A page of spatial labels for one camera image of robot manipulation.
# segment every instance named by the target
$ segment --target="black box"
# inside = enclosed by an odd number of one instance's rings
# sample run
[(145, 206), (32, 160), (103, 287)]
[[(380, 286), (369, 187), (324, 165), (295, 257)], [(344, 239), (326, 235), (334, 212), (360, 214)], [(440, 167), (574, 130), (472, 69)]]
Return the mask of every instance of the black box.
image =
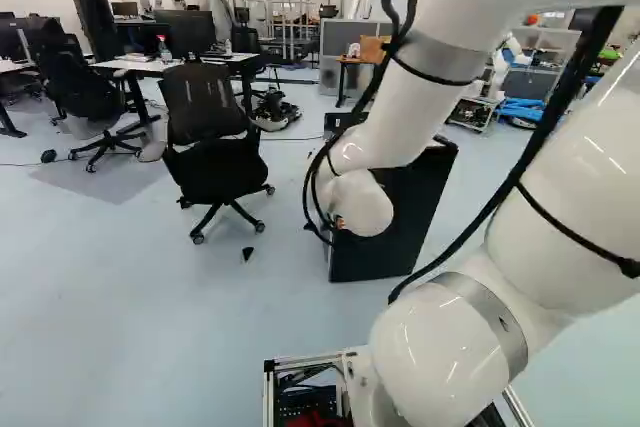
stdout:
[[(332, 130), (348, 115), (327, 114), (325, 128)], [(458, 155), (453, 142), (441, 136), (434, 140), (437, 145), (427, 147), (405, 167), (371, 171), (393, 204), (393, 221), (375, 237), (360, 237), (347, 230), (332, 235), (334, 247), (327, 248), (331, 282), (404, 276), (413, 271)]]

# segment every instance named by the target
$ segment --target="mesh backrest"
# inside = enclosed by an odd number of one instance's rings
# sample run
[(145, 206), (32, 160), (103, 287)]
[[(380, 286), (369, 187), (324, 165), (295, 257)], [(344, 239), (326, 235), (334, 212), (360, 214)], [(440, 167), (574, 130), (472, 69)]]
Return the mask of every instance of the mesh backrest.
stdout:
[(226, 65), (188, 63), (164, 72), (159, 82), (169, 110), (169, 139), (189, 145), (237, 135), (248, 121), (238, 108)]
[(92, 121), (124, 112), (117, 90), (86, 63), (75, 36), (47, 38), (32, 45), (34, 61), (60, 108)]
[(258, 31), (251, 27), (234, 25), (231, 29), (231, 47), (234, 52), (243, 54), (262, 53)]

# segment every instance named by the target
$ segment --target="office chair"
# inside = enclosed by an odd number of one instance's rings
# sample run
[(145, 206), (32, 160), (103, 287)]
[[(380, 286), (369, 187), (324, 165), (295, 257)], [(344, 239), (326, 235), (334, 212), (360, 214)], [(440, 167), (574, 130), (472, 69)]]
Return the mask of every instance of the office chair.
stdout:
[(260, 45), (260, 37), (258, 31), (247, 27), (245, 25), (233, 25), (231, 27), (231, 48), (234, 52), (243, 54), (259, 54), (259, 58), (253, 63), (256, 66), (256, 71), (253, 75), (255, 77), (261, 74), (267, 68), (273, 69), (273, 74), (276, 78), (276, 84), (278, 90), (280, 90), (280, 79), (278, 78), (278, 64), (282, 62), (282, 59), (277, 59), (276, 56), (265, 52)]
[[(194, 244), (204, 242), (202, 229), (223, 205), (229, 205), (262, 233), (265, 224), (236, 201), (275, 187), (266, 184), (267, 165), (258, 153), (259, 137), (250, 134), (248, 119), (238, 107), (227, 66), (187, 63), (165, 71), (159, 82), (169, 111), (167, 147), (162, 159), (182, 191), (180, 207), (210, 205), (191, 230)], [(221, 137), (248, 132), (241, 139)], [(190, 146), (177, 151), (174, 146)]]
[[(109, 78), (98, 74), (87, 64), (79, 47), (69, 42), (73, 38), (75, 36), (64, 34), (34, 40), (32, 57), (46, 79), (48, 95), (62, 117), (71, 117), (70, 126), (76, 126), (78, 131), (72, 133), (83, 139), (102, 133), (100, 139), (69, 152), (69, 160), (77, 160), (78, 153), (97, 149), (85, 167), (87, 172), (94, 173), (95, 163), (116, 147), (139, 155), (141, 148), (125, 141), (143, 138), (146, 133), (112, 135), (108, 131), (127, 111), (123, 96)], [(119, 82), (125, 74), (126, 71), (115, 72), (113, 81)]]

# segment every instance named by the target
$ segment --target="water bottle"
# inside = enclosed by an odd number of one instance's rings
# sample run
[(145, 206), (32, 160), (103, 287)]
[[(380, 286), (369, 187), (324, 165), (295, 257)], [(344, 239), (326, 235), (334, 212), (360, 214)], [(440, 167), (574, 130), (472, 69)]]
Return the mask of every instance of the water bottle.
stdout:
[(160, 60), (162, 60), (164, 64), (168, 64), (173, 60), (173, 56), (171, 55), (171, 51), (167, 49), (167, 44), (164, 43), (165, 36), (159, 35), (158, 40), (160, 41), (158, 44), (158, 50), (160, 51)]

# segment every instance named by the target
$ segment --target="cubicle partition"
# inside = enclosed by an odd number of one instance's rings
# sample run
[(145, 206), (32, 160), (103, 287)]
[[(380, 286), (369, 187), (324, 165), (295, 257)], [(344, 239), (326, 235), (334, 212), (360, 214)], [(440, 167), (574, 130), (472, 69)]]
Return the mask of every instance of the cubicle partition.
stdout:
[[(347, 52), (350, 44), (360, 42), (361, 35), (391, 35), (390, 22), (375, 20), (322, 19), (320, 29), (320, 84), (322, 95), (337, 95), (340, 80), (338, 57)], [(370, 65), (350, 65), (345, 78), (345, 94), (357, 97), (364, 90), (358, 82), (361, 71)]]

